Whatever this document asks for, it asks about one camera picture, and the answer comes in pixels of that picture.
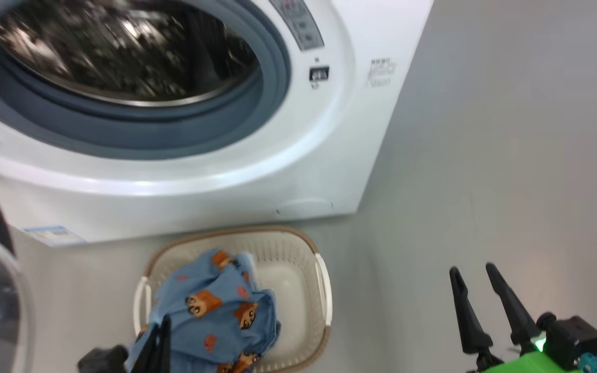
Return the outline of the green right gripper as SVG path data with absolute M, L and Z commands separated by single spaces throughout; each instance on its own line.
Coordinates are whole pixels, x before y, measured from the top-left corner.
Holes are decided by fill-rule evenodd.
M 466 283 L 457 267 L 449 270 L 454 308 L 458 323 L 458 332 L 462 351 L 467 355 L 476 355 L 476 371 L 482 372 L 582 372 L 577 368 L 564 370 L 550 359 L 547 354 L 538 351 L 535 342 L 542 332 L 535 324 L 526 307 L 505 281 L 495 264 L 486 263 L 486 271 L 491 286 L 504 307 L 505 316 L 511 327 L 511 341 L 520 347 L 517 359 L 502 363 L 502 360 L 491 354 L 493 342 L 490 335 L 484 332 L 478 317 L 469 301 Z

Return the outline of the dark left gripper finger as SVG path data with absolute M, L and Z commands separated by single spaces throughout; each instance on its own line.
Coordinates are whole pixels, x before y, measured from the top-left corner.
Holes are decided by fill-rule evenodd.
M 163 372 L 163 327 L 155 324 L 130 372 Z
M 170 372 L 172 344 L 172 319 L 164 316 L 159 332 L 159 372 Z

